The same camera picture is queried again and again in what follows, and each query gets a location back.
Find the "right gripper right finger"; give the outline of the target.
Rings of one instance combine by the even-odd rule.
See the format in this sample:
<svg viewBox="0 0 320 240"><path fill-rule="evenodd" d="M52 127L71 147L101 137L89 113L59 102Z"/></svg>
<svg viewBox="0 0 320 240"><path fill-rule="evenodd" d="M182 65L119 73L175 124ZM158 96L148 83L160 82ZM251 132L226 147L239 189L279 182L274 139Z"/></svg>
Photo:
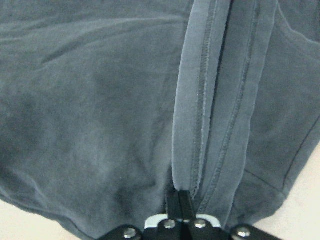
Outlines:
<svg viewBox="0 0 320 240"><path fill-rule="evenodd" d="M183 222L190 222L195 219L195 211L193 208L193 202L191 193L183 190L178 192L181 219Z"/></svg>

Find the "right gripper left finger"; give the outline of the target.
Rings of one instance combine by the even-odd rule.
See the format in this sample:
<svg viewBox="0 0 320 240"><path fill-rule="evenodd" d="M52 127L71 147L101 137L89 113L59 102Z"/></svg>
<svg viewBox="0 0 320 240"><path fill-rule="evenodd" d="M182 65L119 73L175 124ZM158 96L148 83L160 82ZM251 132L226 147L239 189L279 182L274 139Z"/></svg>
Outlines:
<svg viewBox="0 0 320 240"><path fill-rule="evenodd" d="M166 213L170 220L181 221L180 199L177 191L166 193Z"/></svg>

